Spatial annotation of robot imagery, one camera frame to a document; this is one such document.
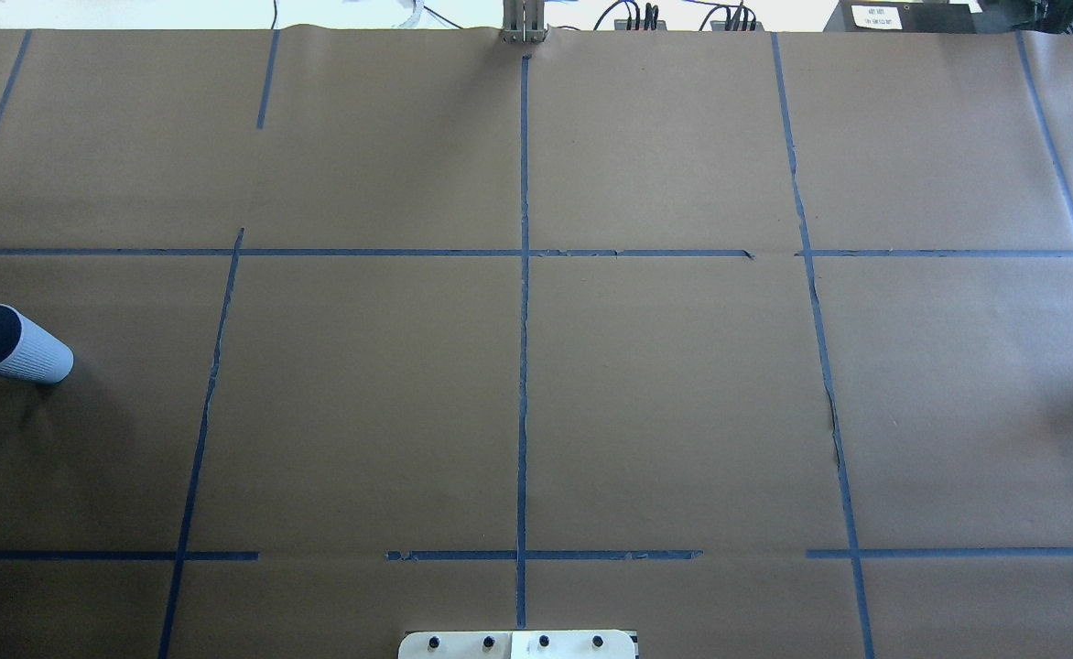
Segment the blue ribbed plastic cup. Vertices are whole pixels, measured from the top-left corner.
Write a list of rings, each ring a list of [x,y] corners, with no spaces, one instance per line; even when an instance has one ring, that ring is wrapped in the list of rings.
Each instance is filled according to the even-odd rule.
[[[73,362],[70,347],[13,306],[0,304],[0,378],[59,384]]]

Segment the white mounting pillar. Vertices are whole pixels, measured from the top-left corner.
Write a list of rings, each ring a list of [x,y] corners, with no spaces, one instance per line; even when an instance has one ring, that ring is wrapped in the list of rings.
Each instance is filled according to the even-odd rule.
[[[617,629],[411,632],[398,658],[638,658],[636,634]]]

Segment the black power box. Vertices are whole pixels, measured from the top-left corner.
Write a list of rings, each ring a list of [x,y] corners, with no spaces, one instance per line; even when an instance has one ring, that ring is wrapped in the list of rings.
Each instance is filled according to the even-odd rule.
[[[822,32],[976,34],[967,3],[949,1],[838,1]]]

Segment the aluminium frame post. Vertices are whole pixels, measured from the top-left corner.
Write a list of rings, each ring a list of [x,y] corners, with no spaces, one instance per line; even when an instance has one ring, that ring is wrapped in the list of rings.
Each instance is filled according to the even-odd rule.
[[[542,43],[548,29],[544,0],[503,0],[502,29],[504,43]]]

